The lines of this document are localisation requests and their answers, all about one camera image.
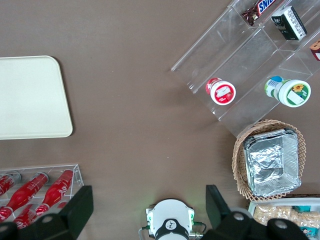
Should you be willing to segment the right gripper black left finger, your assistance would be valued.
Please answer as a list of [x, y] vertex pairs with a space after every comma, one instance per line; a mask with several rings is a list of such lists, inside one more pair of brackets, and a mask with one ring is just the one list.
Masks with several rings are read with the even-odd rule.
[[58, 213], [48, 213], [18, 229], [14, 222], [0, 225], [2, 240], [76, 240], [94, 211], [93, 188], [82, 186]]

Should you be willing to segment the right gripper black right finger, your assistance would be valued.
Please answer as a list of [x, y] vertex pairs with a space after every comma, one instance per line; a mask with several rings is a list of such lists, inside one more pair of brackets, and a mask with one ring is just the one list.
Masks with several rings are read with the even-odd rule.
[[243, 208], [231, 210], [215, 185], [205, 187], [206, 213], [211, 223], [202, 237], [203, 240], [318, 240], [320, 232], [314, 236], [306, 234], [308, 227], [299, 227], [295, 222], [285, 218], [272, 218], [263, 225], [253, 218], [258, 205], [311, 205], [320, 209], [320, 199], [280, 198], [260, 200], [249, 203], [248, 213]]

